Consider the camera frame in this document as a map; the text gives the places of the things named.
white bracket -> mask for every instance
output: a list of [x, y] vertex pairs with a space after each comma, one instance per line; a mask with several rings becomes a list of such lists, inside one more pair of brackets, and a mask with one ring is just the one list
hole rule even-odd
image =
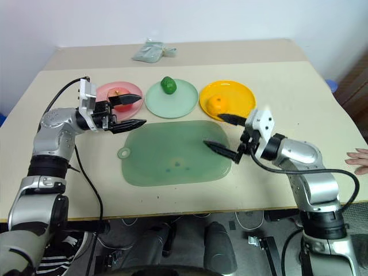
[[259, 131], [260, 139], [259, 146], [255, 153], [257, 158], [260, 158], [270, 140], [275, 122], [269, 110], [252, 110], [246, 121], [246, 130], [251, 135], [253, 131]]
[[80, 80], [80, 88], [79, 88], [79, 113], [86, 120], [89, 128], [98, 132], [99, 129], [96, 127], [92, 114], [96, 104], [96, 85], [88, 82], [85, 79]]

blue object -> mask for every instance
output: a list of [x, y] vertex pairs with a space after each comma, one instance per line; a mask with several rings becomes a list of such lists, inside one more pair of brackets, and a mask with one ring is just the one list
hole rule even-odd
[[0, 127], [5, 122], [6, 117], [0, 113]]
[[326, 79], [326, 83], [328, 84], [329, 88], [331, 89], [331, 92], [334, 93], [338, 89], [339, 85], [337, 82], [335, 82], [332, 79]]

metal bracket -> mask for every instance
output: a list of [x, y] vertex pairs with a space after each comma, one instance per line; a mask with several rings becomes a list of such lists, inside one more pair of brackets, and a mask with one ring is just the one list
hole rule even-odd
[[281, 260], [274, 237], [248, 237], [248, 244], [264, 250], [273, 276], [281, 276]]
[[86, 120], [89, 128], [94, 132], [98, 132], [98, 128], [92, 119], [93, 110], [96, 104], [96, 85], [86, 81], [85, 79], [81, 79], [80, 82], [79, 113]]

cutting board handle hole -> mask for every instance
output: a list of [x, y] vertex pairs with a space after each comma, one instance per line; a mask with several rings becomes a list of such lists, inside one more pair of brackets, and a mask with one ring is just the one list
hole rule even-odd
[[127, 158], [130, 154], [131, 154], [131, 151], [129, 148], [121, 148], [117, 152], [117, 157], [119, 157], [120, 159], [124, 159], [124, 158]]

pink plate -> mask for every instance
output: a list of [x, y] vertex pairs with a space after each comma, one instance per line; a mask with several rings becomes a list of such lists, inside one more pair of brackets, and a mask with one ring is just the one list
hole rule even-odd
[[142, 90], [140, 90], [139, 87], [134, 85], [133, 83], [130, 83], [130, 82], [110, 82], [110, 83], [107, 83], [107, 84], [102, 85], [99, 88], [97, 88], [96, 101], [97, 102], [107, 101], [109, 90], [112, 89], [112, 88], [116, 88], [116, 87], [128, 89], [131, 94], [136, 94], [136, 95], [139, 95], [139, 96], [142, 97], [142, 100], [139, 100], [139, 101], [133, 103], [132, 108], [127, 110], [127, 111], [118, 112], [118, 111], [113, 109], [113, 114], [116, 115], [117, 121], [120, 122], [120, 121], [126, 120], [128, 118], [131, 118], [132, 116], [134, 116], [134, 114], [136, 114], [139, 111], [139, 109], [141, 108], [141, 106], [143, 104], [143, 93], [142, 93]]

